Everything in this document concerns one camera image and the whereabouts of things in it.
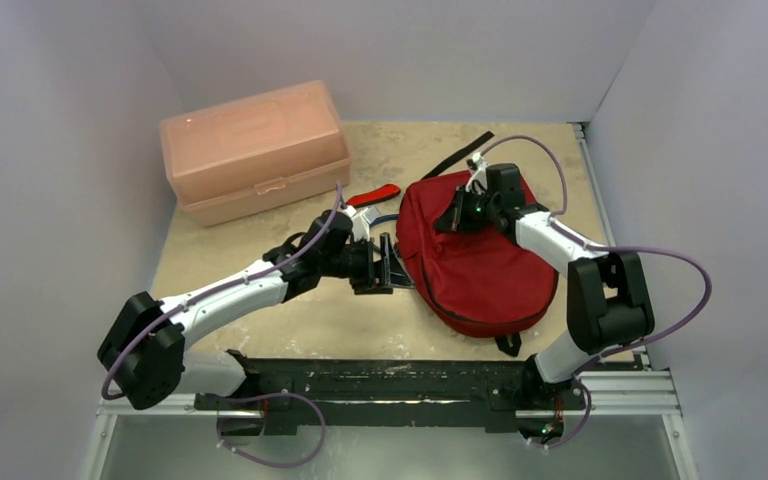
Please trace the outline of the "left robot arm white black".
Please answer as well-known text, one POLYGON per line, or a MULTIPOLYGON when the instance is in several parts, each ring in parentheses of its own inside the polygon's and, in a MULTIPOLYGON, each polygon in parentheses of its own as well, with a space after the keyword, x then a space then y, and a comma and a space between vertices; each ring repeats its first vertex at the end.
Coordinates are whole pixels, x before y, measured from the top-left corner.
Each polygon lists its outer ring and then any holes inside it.
POLYGON ((124 398, 136 410, 176 393, 219 397, 235 409, 252 405, 258 382, 240 353, 199 358, 189 349, 248 314, 316 288, 322 278, 343 279, 356 295, 414 288, 389 234, 355 235, 363 220, 351 210, 327 210, 222 280, 162 299, 146 291, 129 297, 97 352, 106 371, 103 398, 124 398))

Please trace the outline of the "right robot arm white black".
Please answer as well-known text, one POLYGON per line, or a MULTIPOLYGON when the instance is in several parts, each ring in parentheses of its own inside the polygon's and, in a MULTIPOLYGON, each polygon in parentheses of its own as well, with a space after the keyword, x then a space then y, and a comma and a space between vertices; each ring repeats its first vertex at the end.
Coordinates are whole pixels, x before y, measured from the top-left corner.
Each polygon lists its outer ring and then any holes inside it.
POLYGON ((569 386, 582 367, 610 347, 629 346, 651 334, 654 313, 635 252, 610 252, 559 222, 527 199, 512 163, 467 163, 469 179, 434 226, 442 232, 475 232, 492 225, 512 244, 537 255, 567 281, 566 328, 530 356, 521 381, 524 399, 544 407, 569 386))

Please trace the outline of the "red backpack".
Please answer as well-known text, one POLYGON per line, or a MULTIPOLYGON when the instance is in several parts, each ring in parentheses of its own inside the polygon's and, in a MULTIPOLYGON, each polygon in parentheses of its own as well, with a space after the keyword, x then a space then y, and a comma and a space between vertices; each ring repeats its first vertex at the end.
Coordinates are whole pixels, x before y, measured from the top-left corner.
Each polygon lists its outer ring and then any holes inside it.
POLYGON ((433 226, 469 178, 467 171, 451 173, 449 167, 493 135, 485 132, 407 188, 396 220, 397 249, 417 293, 448 327, 467 337, 492 338, 499 351, 516 357, 521 332, 547 313, 558 273, 490 225, 476 233, 433 226))

